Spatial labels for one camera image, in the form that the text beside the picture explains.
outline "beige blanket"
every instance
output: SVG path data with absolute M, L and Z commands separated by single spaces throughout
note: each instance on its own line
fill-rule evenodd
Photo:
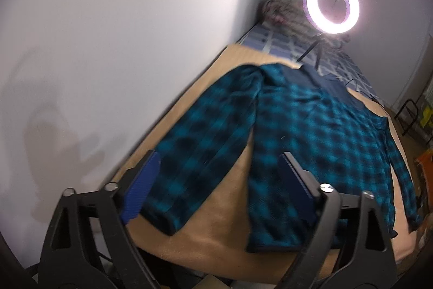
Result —
M 147 150 L 154 148 L 210 85 L 231 69 L 245 63 L 256 65 L 283 63 L 292 68 L 299 67 L 297 63 L 257 52 L 238 44 L 228 46 L 214 64 L 187 90 L 149 133 L 116 173 L 113 180 L 118 180 L 125 170 L 136 165 Z M 349 92 L 363 101 L 367 108 L 375 114 L 387 116 L 380 105 L 352 90 Z M 390 129 L 407 165 L 406 155 L 391 120 Z M 128 224 L 128 229 L 137 246 L 174 264 L 198 271 L 236 280 L 277 283 L 293 262 L 296 253 L 249 254 L 244 250 L 249 233 L 247 178 L 251 154 L 252 141 L 250 139 L 242 155 L 222 182 L 175 235 L 167 236 L 161 233 L 142 216 L 133 219 Z M 413 251 L 416 234 L 415 232 L 408 233 L 401 192 L 393 170 L 392 176 L 396 207 L 394 229 L 398 232 L 398 236 L 392 240 L 392 244 L 396 260 L 400 260 Z M 330 273 L 337 254 L 337 250 L 330 252 L 322 268 L 321 276 Z

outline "ring light stand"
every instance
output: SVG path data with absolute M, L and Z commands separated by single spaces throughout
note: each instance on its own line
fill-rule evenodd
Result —
M 315 36 L 316 40 L 308 47 L 302 56 L 300 56 L 297 62 L 300 62 L 304 57 L 311 52 L 315 46 L 317 46 L 317 59 L 315 69 L 319 67 L 320 59 L 322 57 L 323 46 L 322 40 L 326 34 L 341 34 L 350 30 L 359 18 L 359 1 L 358 0 L 344 0 L 346 3 L 346 16 L 342 23 L 336 24 L 326 19 L 319 8 L 318 0 L 304 0 L 304 12 L 307 16 L 308 21 L 317 28 L 320 33 Z

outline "orange object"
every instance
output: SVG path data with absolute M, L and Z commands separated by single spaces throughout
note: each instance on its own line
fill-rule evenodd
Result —
M 415 159 L 415 163 L 421 168 L 421 177 L 425 182 L 425 191 L 431 212 L 433 210 L 433 149 L 429 148 L 425 151 L 421 156 Z

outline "blue plaid flannel shirt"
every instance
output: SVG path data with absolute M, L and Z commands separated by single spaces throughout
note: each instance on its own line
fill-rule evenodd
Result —
M 290 82 L 282 67 L 242 65 L 198 98 L 156 146 L 161 170 L 142 215 L 168 235 L 182 228 L 239 158 L 253 129 L 248 251 L 298 249 L 306 240 L 308 229 L 277 173 L 277 158 L 286 151 L 339 192 L 373 192 L 390 233 L 395 220 L 392 165 L 408 223 L 416 229 L 414 187 L 388 119 L 324 89 Z

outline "metal screw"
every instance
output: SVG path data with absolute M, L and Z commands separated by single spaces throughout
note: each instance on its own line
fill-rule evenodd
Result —
M 72 187 L 68 187 L 67 189 L 64 189 L 63 196 L 69 197 L 75 194 L 75 190 Z
M 106 184 L 106 185 L 104 186 L 104 189 L 107 190 L 107 191 L 114 191 L 114 190 L 116 190 L 118 187 L 119 187 L 119 186 L 117 185 L 117 183 L 115 183 L 115 182 L 112 181 L 111 183 Z
M 373 195 L 373 193 L 371 191 L 363 191 L 362 192 L 366 197 L 368 198 L 375 198 L 375 196 Z
M 321 184 L 320 188 L 323 192 L 333 192 L 334 188 L 329 184 Z

